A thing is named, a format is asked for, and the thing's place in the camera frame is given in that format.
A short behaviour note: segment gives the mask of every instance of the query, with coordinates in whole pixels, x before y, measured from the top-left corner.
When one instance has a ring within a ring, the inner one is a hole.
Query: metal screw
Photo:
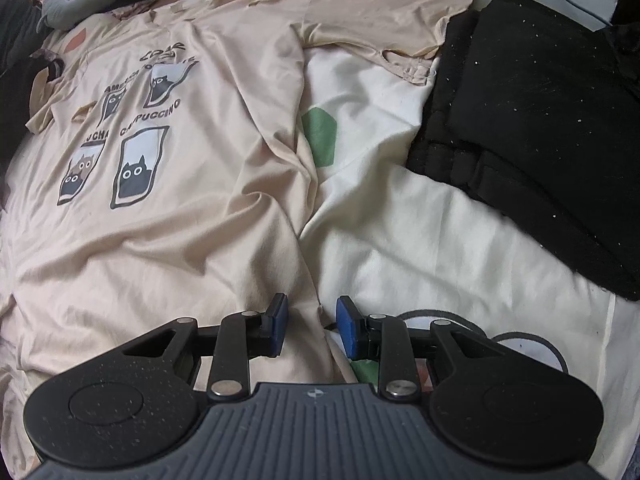
[[[211,385],[211,391],[220,397],[230,397],[242,391],[242,384],[230,379],[216,381]]]
[[[394,397],[408,397],[418,391],[418,386],[411,381],[404,379],[398,379],[395,381],[389,381],[386,384],[386,392]]]

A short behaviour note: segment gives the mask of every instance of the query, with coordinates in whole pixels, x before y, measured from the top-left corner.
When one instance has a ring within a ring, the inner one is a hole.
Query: green shape
[[[351,361],[350,364],[359,383],[370,383],[374,388],[378,387],[378,362],[364,359]]]
[[[338,123],[322,108],[311,108],[302,116],[302,129],[311,146],[316,168],[325,168],[334,163],[335,136]]]

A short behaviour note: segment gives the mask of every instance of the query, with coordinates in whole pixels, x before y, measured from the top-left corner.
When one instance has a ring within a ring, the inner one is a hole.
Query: shirt sleeve
[[[337,43],[414,84],[425,84],[447,23],[471,0],[310,0],[305,47]]]

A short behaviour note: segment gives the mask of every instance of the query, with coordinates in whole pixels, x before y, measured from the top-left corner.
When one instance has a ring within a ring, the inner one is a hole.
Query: beige t-shirt
[[[180,316],[219,324],[285,292],[282,355],[253,360],[253,382],[345,379],[298,247],[317,188],[302,49],[340,44],[423,84],[469,3],[197,0],[60,40],[66,73],[39,94],[0,222],[13,474],[33,461],[20,418],[37,384]]]

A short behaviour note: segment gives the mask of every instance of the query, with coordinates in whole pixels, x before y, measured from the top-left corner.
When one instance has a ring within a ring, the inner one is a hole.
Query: crosshair logo
[[[324,391],[314,388],[313,390],[309,390],[306,394],[312,399],[319,399],[324,395]]]

